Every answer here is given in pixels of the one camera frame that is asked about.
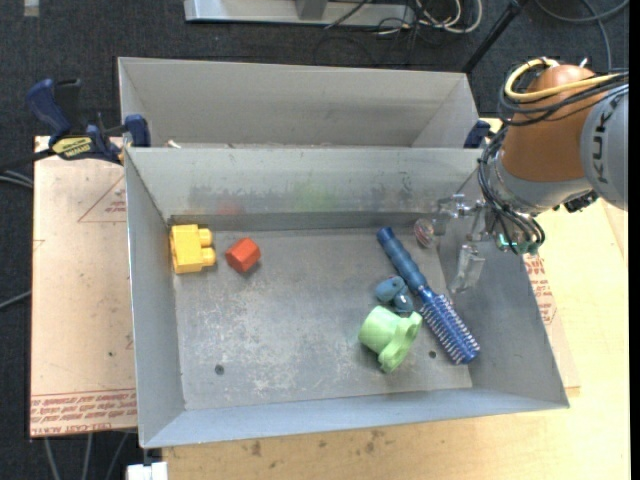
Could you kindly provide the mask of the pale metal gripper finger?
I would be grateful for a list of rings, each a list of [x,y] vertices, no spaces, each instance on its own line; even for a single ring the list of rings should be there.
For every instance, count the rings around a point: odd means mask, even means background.
[[[451,293],[459,293],[473,288],[479,281],[485,257],[476,243],[463,243],[458,251],[455,275],[448,283]]]
[[[436,210],[431,218],[435,236],[443,236],[451,220],[469,216],[473,211],[473,204],[464,194],[453,194],[440,198],[436,202]]]

